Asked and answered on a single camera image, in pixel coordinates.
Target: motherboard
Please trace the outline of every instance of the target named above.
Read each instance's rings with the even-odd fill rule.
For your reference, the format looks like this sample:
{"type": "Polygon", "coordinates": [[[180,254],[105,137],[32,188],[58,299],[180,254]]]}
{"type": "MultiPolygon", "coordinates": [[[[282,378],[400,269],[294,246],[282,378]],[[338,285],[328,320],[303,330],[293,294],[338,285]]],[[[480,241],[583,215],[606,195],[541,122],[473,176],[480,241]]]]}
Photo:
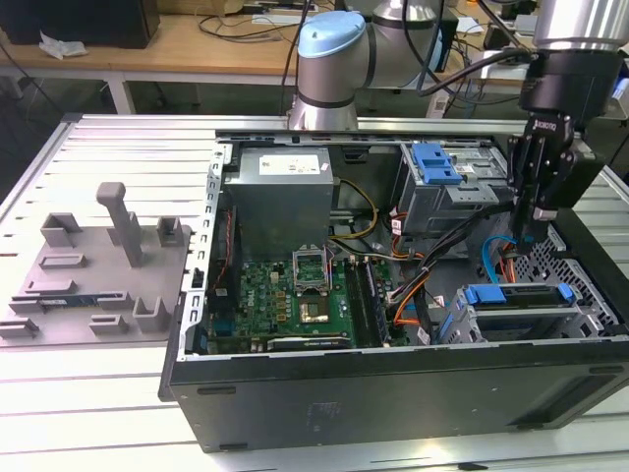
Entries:
{"type": "Polygon", "coordinates": [[[392,288],[388,263],[313,256],[243,263],[238,308],[232,316],[210,316],[209,350],[251,353],[388,342],[383,308],[392,288]],[[366,276],[361,279],[361,267],[370,271],[372,288],[366,276]]]}

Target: green circuit board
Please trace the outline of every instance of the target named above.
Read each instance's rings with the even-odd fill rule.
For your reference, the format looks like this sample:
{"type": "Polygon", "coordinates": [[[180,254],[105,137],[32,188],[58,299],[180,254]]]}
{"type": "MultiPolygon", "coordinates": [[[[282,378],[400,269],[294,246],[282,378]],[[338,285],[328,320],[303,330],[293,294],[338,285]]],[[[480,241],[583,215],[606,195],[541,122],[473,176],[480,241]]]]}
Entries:
{"type": "MultiPolygon", "coordinates": [[[[252,342],[281,336],[340,336],[357,347],[343,262],[332,262],[331,269],[331,288],[325,294],[310,291],[298,296],[292,261],[244,263],[238,310],[227,327],[231,334],[217,334],[225,322],[215,319],[209,330],[210,339],[220,344],[219,352],[249,352],[252,342]]],[[[378,290],[383,294],[391,285],[388,264],[374,262],[373,270],[378,290]]],[[[300,264],[299,277],[323,277],[320,260],[300,264]]]]}

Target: slotted metal table surface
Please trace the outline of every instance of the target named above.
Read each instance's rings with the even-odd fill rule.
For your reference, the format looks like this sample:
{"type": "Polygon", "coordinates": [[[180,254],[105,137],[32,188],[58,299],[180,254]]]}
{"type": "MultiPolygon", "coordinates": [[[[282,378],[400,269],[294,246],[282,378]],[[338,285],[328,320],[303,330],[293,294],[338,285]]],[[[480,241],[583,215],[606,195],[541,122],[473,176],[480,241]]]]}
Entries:
{"type": "MultiPolygon", "coordinates": [[[[464,125],[478,132],[523,128],[520,122],[361,121],[363,129],[418,132],[464,125]]],[[[141,224],[175,214],[195,228],[212,130],[284,126],[269,117],[187,116],[87,116],[61,124],[0,206],[0,305],[22,283],[50,211],[71,211],[80,225],[108,225],[95,189],[122,181],[141,224]]],[[[624,185],[605,170],[577,212],[629,273],[624,185]]],[[[558,431],[207,455],[178,405],[157,398],[164,353],[163,343],[0,350],[0,470],[446,471],[462,462],[509,471],[629,467],[629,389],[558,431]]]]}

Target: ram slot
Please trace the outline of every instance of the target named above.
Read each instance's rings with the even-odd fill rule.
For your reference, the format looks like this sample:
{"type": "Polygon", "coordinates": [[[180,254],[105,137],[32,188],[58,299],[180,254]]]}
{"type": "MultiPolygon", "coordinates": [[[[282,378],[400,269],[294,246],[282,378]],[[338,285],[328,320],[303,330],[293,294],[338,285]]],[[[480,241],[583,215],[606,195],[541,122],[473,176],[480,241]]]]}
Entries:
{"type": "Polygon", "coordinates": [[[372,329],[370,328],[367,300],[365,300],[361,291],[357,267],[350,262],[345,262],[344,266],[345,284],[354,334],[356,336],[356,345],[358,347],[378,347],[377,332],[375,337],[373,337],[372,329]]]}
{"type": "Polygon", "coordinates": [[[373,265],[371,262],[361,263],[364,268],[359,266],[359,274],[363,277],[363,273],[367,278],[368,291],[367,297],[369,299],[369,313],[375,318],[375,325],[379,334],[379,339],[382,344],[388,343],[391,340],[388,327],[386,326],[386,318],[384,317],[384,310],[382,310],[382,304],[380,303],[380,297],[377,294],[377,284],[375,282],[375,273],[373,271],[373,265]]]}

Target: label sticker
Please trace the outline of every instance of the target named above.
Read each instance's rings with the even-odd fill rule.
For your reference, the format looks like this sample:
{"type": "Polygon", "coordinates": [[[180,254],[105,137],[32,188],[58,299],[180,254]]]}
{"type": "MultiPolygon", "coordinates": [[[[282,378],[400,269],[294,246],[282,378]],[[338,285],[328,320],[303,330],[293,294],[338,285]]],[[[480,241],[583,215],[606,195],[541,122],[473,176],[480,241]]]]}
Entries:
{"type": "Polygon", "coordinates": [[[424,346],[430,346],[430,336],[421,326],[417,330],[417,338],[424,346]]]}
{"type": "Polygon", "coordinates": [[[259,159],[259,175],[320,174],[315,154],[263,155],[259,159]]]}
{"type": "Polygon", "coordinates": [[[443,295],[437,295],[434,297],[434,303],[429,304],[429,308],[445,308],[445,300],[443,295]]]}
{"type": "Polygon", "coordinates": [[[68,305],[65,300],[39,300],[39,305],[68,305]]]}
{"type": "Polygon", "coordinates": [[[396,236],[402,236],[402,221],[394,219],[391,221],[391,232],[396,236]]]}
{"type": "Polygon", "coordinates": [[[454,170],[462,174],[476,174],[474,166],[471,164],[456,164],[454,170]]]}

